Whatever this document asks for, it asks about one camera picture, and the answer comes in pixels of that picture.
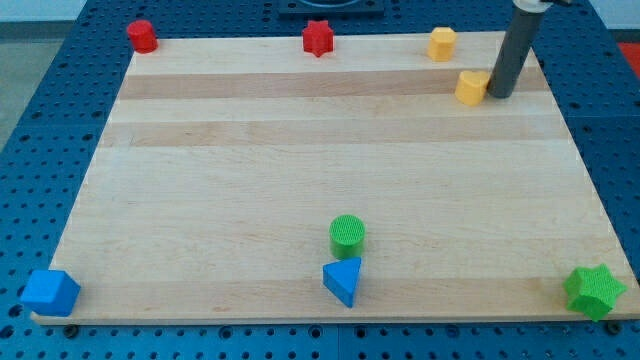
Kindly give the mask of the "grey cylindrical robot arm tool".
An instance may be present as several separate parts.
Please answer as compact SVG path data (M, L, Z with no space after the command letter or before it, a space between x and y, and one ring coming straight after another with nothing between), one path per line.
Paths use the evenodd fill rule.
M549 1L513 0L514 11L493 67L487 91L495 98L512 95Z

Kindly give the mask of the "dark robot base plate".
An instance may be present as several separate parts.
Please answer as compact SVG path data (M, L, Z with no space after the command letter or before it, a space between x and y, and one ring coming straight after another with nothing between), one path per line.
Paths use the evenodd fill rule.
M279 0L280 18L290 16L381 15L383 0Z

